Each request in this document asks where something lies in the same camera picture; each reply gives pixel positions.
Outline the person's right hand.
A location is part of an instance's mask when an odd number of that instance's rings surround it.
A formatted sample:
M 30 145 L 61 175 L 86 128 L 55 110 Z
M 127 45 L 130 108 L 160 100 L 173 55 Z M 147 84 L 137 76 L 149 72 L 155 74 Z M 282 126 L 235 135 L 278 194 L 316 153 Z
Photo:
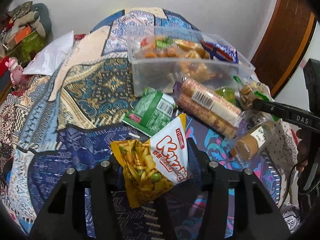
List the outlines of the person's right hand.
M 296 136 L 300 141 L 297 145 L 298 155 L 297 155 L 297 166 L 298 172 L 303 172 L 308 165 L 308 154 L 310 150 L 310 133 L 307 130 L 299 129 Z

